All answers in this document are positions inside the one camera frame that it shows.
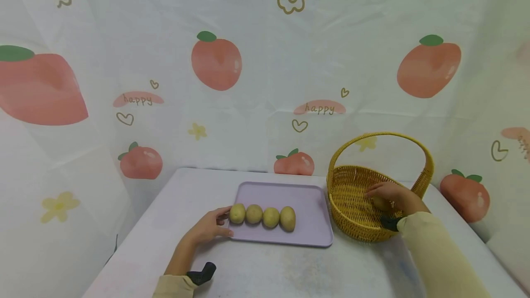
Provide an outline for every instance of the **sleeve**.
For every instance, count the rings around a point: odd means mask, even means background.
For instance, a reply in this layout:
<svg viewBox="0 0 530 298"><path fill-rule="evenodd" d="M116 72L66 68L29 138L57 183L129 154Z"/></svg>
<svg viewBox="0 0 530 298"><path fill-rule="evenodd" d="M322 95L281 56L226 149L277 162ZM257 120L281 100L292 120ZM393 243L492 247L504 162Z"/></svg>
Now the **sleeve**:
<svg viewBox="0 0 530 298"><path fill-rule="evenodd" d="M418 212L397 224L428 298L491 298L438 218Z"/></svg>
<svg viewBox="0 0 530 298"><path fill-rule="evenodd" d="M160 276L153 298L192 298L196 287L187 276Z"/></svg>

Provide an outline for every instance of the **white table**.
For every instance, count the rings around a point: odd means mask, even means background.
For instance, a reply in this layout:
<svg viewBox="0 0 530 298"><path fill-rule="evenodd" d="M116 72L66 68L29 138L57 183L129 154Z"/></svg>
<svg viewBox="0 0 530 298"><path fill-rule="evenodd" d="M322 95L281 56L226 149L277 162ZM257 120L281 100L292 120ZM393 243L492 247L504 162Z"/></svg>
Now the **white table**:
<svg viewBox="0 0 530 298"><path fill-rule="evenodd" d="M83 298L150 298L185 232L206 212L231 205L241 182L314 184L324 177L182 168L161 191ZM494 298L525 298L473 230L434 187L423 198ZM217 265L196 298L423 297L399 236L379 244L354 241L334 227L330 248L221 240L203 246L193 270Z"/></svg>

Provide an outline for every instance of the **hand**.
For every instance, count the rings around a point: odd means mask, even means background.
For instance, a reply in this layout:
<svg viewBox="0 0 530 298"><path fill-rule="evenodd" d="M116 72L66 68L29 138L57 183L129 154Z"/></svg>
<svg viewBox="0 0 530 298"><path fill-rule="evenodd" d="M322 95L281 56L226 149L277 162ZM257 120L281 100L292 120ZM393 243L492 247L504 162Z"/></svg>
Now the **hand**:
<svg viewBox="0 0 530 298"><path fill-rule="evenodd" d="M209 211L184 236L195 244L207 243L216 236L232 237L234 232L220 225L229 217L231 206Z"/></svg>
<svg viewBox="0 0 530 298"><path fill-rule="evenodd" d="M428 212L429 208L421 201L414 192L391 182L377 183L368 188L367 197L378 196L388 201L393 201L395 208L403 211L404 215L411 215L416 212Z"/></svg>

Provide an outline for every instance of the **yellow potato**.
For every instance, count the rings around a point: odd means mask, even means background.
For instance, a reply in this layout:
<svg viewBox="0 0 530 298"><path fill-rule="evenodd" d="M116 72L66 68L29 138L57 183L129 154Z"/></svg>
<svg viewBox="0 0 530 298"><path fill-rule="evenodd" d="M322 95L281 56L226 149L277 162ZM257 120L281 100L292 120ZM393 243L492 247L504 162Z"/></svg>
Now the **yellow potato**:
<svg viewBox="0 0 530 298"><path fill-rule="evenodd" d="M257 224L261 221L264 211L258 205L250 205L247 207L247 221L249 224Z"/></svg>
<svg viewBox="0 0 530 298"><path fill-rule="evenodd" d="M372 197L372 202L374 204L374 207L382 212L390 212L392 210L392 204L386 199L375 196Z"/></svg>
<svg viewBox="0 0 530 298"><path fill-rule="evenodd" d="M230 209L230 221L235 224L241 224L245 221L245 206L243 204L235 204Z"/></svg>
<svg viewBox="0 0 530 298"><path fill-rule="evenodd" d="M280 212L274 208L269 207L264 212L264 225L268 228L274 228L280 221Z"/></svg>
<svg viewBox="0 0 530 298"><path fill-rule="evenodd" d="M280 223L286 231L293 231L296 226L296 214L292 207L286 206L280 212Z"/></svg>

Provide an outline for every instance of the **fabric backdrop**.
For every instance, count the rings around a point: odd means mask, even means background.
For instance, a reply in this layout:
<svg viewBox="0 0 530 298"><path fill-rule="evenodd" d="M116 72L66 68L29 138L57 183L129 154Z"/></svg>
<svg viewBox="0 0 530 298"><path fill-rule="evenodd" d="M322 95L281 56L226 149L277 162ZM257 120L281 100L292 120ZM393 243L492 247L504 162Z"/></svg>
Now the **fabric backdrop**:
<svg viewBox="0 0 530 298"><path fill-rule="evenodd" d="M0 296L80 297L179 167L325 176L374 131L530 288L526 1L0 0Z"/></svg>

